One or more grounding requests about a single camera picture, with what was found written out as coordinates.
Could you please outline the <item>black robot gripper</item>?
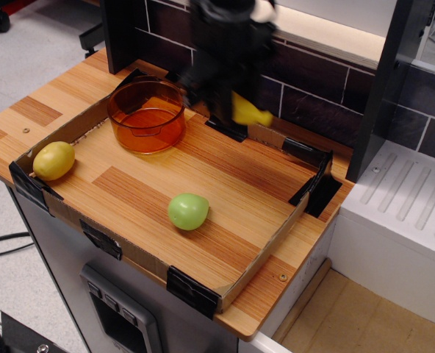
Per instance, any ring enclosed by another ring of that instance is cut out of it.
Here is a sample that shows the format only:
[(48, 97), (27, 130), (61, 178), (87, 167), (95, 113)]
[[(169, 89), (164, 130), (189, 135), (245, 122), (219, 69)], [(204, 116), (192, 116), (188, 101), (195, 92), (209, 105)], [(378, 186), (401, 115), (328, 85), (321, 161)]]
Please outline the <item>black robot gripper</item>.
[(271, 20), (255, 21), (255, 1), (191, 1), (193, 64), (180, 76), (187, 103), (203, 101), (224, 126), (235, 126), (233, 93), (255, 102), (264, 61), (273, 53)]

